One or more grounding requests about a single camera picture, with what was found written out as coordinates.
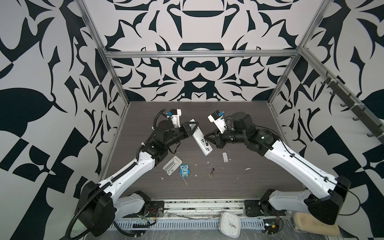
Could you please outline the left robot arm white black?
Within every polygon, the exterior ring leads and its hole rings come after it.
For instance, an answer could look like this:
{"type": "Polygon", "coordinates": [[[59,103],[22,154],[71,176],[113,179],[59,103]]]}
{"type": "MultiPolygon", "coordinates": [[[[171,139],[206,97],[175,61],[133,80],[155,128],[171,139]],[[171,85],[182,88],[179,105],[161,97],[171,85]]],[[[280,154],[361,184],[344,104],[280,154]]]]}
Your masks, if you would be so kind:
{"type": "Polygon", "coordinates": [[[170,147],[192,136],[199,124],[190,121],[176,128],[171,121],[154,124],[153,132],[141,144],[136,157],[112,176],[99,183],[89,182],[83,187],[75,213],[65,232],[65,239],[71,240],[71,233],[77,221],[85,230],[75,236],[76,240],[88,233],[95,237],[103,234],[122,217],[146,212],[150,198],[138,191],[122,198],[122,194],[142,175],[157,166],[169,153],[170,147]]]}

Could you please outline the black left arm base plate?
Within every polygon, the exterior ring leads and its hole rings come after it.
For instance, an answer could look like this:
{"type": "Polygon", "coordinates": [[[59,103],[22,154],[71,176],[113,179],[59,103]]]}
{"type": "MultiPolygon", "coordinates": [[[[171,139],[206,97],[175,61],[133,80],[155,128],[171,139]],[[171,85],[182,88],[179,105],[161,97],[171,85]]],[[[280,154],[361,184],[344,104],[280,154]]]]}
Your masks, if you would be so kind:
{"type": "Polygon", "coordinates": [[[164,201],[151,201],[145,208],[145,217],[152,218],[161,215],[164,212],[164,201]]]}

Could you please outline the white remote battery lid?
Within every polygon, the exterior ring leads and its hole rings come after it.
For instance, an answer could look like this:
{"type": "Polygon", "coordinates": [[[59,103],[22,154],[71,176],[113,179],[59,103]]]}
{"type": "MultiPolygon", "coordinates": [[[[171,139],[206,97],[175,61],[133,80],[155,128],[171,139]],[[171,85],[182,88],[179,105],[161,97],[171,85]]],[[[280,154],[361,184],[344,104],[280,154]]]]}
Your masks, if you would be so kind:
{"type": "Polygon", "coordinates": [[[224,163],[228,163],[229,162],[228,154],[227,153],[222,153],[222,155],[223,155],[224,163]]]}

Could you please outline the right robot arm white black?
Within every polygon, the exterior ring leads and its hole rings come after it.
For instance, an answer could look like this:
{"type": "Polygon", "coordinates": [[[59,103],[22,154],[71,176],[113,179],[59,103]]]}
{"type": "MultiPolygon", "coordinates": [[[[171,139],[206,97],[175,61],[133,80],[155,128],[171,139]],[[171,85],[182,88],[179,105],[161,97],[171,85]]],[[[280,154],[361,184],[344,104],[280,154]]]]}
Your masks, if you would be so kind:
{"type": "Polygon", "coordinates": [[[301,192],[268,189],[259,200],[258,209],[249,214],[251,217],[294,211],[309,213],[327,225],[336,223],[350,191],[350,180],[316,167],[289,148],[275,131],[255,125],[249,114],[237,112],[225,118],[223,112],[215,111],[208,119],[217,129],[204,136],[206,141],[218,149],[226,144],[243,144],[282,167],[306,188],[301,192]]]}

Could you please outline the white remote control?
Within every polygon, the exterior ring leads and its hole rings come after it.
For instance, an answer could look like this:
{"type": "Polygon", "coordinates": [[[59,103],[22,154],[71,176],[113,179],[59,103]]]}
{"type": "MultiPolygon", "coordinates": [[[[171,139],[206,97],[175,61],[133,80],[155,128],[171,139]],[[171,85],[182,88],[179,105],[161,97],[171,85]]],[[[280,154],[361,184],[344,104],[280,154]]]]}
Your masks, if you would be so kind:
{"type": "Polygon", "coordinates": [[[200,128],[198,127],[197,130],[195,131],[195,133],[193,134],[193,138],[195,139],[196,143],[198,144],[199,148],[202,150],[203,154],[205,156],[209,155],[212,151],[213,151],[213,148],[212,146],[210,145],[209,143],[209,149],[206,148],[206,144],[205,144],[205,139],[204,139],[204,134],[203,132],[200,130],[200,128]]]}

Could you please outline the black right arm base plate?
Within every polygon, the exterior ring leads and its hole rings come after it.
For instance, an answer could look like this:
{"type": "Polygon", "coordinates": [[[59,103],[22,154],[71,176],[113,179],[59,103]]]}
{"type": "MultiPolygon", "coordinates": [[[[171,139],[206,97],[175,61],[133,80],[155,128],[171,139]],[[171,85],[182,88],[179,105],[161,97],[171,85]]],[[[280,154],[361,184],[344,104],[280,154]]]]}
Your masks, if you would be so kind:
{"type": "Polygon", "coordinates": [[[245,214],[247,217],[268,216],[270,211],[265,202],[261,200],[245,200],[245,214]]]}

